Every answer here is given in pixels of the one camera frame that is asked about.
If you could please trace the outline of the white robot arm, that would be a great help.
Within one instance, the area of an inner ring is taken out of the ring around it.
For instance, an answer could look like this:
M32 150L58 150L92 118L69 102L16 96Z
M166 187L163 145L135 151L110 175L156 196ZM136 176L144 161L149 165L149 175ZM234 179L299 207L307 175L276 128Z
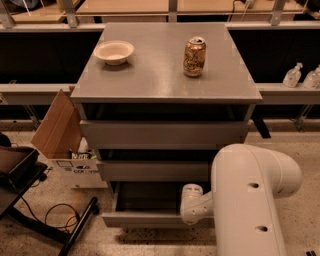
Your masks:
M213 160L210 192L183 187L181 218L188 225L214 218L217 256L287 256L274 200L294 195L301 184L301 168L290 156L232 144Z

